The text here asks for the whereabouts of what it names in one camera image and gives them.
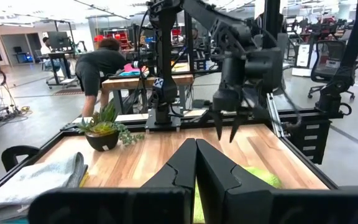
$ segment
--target towel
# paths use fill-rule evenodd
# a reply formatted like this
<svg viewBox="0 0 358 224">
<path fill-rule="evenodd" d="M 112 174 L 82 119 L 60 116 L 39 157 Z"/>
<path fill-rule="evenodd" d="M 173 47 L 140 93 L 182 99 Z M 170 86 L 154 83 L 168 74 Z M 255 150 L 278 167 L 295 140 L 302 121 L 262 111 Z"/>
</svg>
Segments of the towel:
<svg viewBox="0 0 358 224">
<path fill-rule="evenodd" d="M 57 187 L 78 187 L 87 166 L 77 152 L 53 162 L 22 168 L 0 187 L 0 222 L 23 219 L 31 202 L 40 194 Z"/>
</svg>

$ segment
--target dark ceramic pot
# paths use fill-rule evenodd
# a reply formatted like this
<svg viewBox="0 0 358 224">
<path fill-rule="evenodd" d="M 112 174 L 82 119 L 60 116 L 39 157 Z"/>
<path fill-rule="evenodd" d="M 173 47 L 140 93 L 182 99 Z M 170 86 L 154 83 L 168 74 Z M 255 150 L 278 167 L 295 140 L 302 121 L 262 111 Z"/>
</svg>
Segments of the dark ceramic pot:
<svg viewBox="0 0 358 224">
<path fill-rule="evenodd" d="M 116 147 L 118 142 L 118 134 L 119 132 L 116 131 L 115 133 L 105 136 L 92 136 L 91 134 L 85 134 L 85 136 L 86 140 L 88 140 L 92 148 L 99 152 L 104 152 Z"/>
</svg>

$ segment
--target potted plant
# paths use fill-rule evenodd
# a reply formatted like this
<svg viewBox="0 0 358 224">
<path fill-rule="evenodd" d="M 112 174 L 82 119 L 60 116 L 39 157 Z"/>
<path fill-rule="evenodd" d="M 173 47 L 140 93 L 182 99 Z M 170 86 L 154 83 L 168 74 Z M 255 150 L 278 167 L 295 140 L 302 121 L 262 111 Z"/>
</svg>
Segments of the potted plant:
<svg viewBox="0 0 358 224">
<path fill-rule="evenodd" d="M 85 133 L 86 140 L 92 148 L 101 152 L 116 147 L 118 140 L 127 146 L 144 138 L 142 134 L 131 135 L 125 125 L 116 122 L 117 116 L 114 104 L 110 101 L 99 112 L 95 112 L 90 121 L 83 118 L 81 123 L 77 124 L 77 131 Z"/>
</svg>

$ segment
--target standing desk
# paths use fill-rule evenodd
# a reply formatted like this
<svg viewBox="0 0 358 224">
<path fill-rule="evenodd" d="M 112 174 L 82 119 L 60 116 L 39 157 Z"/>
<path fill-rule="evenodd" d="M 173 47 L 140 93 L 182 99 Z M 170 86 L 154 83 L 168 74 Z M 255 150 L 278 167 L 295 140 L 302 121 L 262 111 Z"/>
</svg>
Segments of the standing desk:
<svg viewBox="0 0 358 224">
<path fill-rule="evenodd" d="M 49 80 L 53 79 L 53 78 L 49 78 L 47 80 L 47 85 L 49 86 L 50 89 L 52 89 L 52 86 L 66 86 L 66 87 L 69 87 L 69 86 L 76 86 L 76 85 L 71 85 L 71 83 L 75 82 L 76 79 L 75 78 L 71 78 L 71 71 L 70 71 L 70 67 L 68 66 L 68 63 L 67 63 L 67 58 L 66 58 L 66 54 L 73 54 L 74 51 L 72 52 L 54 52 L 54 53 L 49 53 L 48 56 L 50 58 L 50 63 L 52 64 L 52 72 L 53 72 L 53 78 L 55 79 L 55 83 L 54 84 L 51 84 L 49 83 Z M 57 75 L 57 70 L 53 64 L 53 60 L 54 59 L 63 59 L 63 63 L 65 64 L 65 68 L 66 68 L 66 74 L 67 74 L 67 77 L 65 80 L 63 81 L 60 81 L 58 75 Z"/>
</svg>

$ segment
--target white logo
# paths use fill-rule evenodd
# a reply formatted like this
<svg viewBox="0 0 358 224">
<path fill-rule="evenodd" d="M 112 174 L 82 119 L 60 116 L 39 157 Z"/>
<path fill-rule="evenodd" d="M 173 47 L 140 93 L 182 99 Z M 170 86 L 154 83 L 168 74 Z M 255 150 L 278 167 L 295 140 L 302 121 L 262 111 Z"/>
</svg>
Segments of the white logo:
<svg viewBox="0 0 358 224">
<path fill-rule="evenodd" d="M 163 83 L 164 83 L 163 78 L 155 78 L 153 86 L 157 88 L 162 88 Z"/>
</svg>

